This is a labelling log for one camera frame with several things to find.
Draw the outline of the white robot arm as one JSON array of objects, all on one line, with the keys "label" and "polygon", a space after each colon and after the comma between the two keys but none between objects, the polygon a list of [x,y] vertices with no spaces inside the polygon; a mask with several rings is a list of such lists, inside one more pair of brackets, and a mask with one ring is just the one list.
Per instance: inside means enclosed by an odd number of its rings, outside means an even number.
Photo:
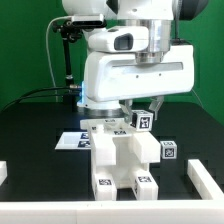
[{"label": "white robot arm", "polygon": [[62,0],[88,46],[81,106],[118,110],[133,121],[132,101],[189,92],[193,46],[171,38],[171,27],[196,18],[209,0]]}]

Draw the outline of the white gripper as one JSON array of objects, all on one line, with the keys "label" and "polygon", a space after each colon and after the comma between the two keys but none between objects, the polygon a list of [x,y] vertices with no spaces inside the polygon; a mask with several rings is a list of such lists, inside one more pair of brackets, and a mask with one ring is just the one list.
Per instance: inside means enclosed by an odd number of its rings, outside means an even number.
[{"label": "white gripper", "polygon": [[132,121],[130,99],[151,97],[149,111],[158,119],[160,95],[189,92],[194,85],[192,45],[172,46],[160,63],[137,64],[133,53],[91,53],[84,73],[86,96],[95,102],[120,100],[126,123]]}]

